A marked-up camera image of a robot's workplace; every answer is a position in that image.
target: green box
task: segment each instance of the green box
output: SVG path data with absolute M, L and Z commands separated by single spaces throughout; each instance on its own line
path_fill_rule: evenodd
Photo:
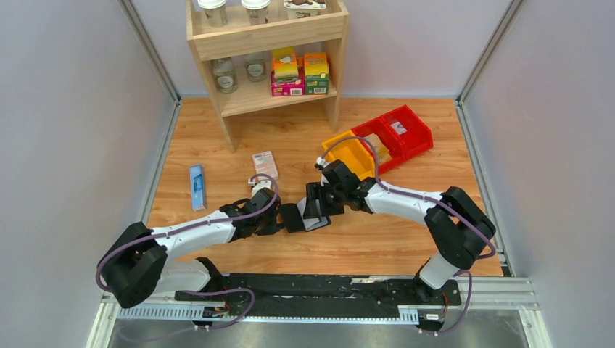
M 328 94 L 329 74 L 305 76 L 305 94 Z

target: blue box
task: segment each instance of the blue box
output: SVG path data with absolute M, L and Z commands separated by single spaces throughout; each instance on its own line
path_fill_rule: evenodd
M 190 195 L 192 196 L 192 210 L 199 212 L 205 210 L 205 176 L 201 165 L 190 167 Z

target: wooden shelf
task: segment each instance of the wooden shelf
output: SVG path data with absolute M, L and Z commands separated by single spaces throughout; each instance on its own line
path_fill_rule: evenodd
M 235 67 L 235 71 L 237 90 L 229 94 L 218 92 L 218 106 L 222 117 L 337 96 L 333 84 L 330 85 L 329 94 L 319 96 L 271 96 L 270 78 L 252 82 L 248 79 L 244 67 Z
M 192 0 L 185 1 L 188 45 L 231 152 L 235 152 L 236 144 L 229 117 L 246 112 L 322 99 L 331 129 L 337 131 L 350 20 L 342 0 L 327 0 L 327 9 L 320 15 L 297 20 L 288 19 L 283 0 L 272 0 L 269 5 L 269 22 L 263 25 L 250 25 L 243 6 L 227 7 L 228 24 L 221 28 L 211 27 L 204 12 L 197 11 Z M 216 87 L 210 64 L 213 59 L 313 42 L 323 43 L 323 51 L 329 61 L 327 95 L 274 97 L 271 96 L 269 77 L 260 82 L 252 82 L 243 67 L 235 69 L 238 85 L 235 92 L 220 93 Z
M 341 38 L 347 12 L 339 6 L 327 4 L 325 13 L 315 17 L 288 20 L 283 0 L 273 0 L 269 5 L 269 23 L 250 25 L 243 6 L 226 8 L 228 24 L 214 28 L 205 13 L 194 13 L 192 37 L 201 60 L 239 56 L 255 51 L 311 44 Z

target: glass jar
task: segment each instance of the glass jar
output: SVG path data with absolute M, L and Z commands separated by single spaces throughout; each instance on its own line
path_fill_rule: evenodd
M 265 56 L 262 52 L 254 52 L 244 54 L 246 61 L 246 71 L 248 78 L 252 82 L 258 82 L 265 80 L 267 77 L 267 70 L 265 68 Z
M 230 57 L 211 61 L 215 83 L 222 93 L 233 93 L 237 90 L 235 65 Z

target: white cup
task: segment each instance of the white cup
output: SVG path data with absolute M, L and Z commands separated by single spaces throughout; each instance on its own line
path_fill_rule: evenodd
M 271 0 L 242 0 L 250 25 L 266 24 L 269 22 L 269 3 Z
M 226 25 L 226 0 L 198 0 L 198 3 L 212 27 Z

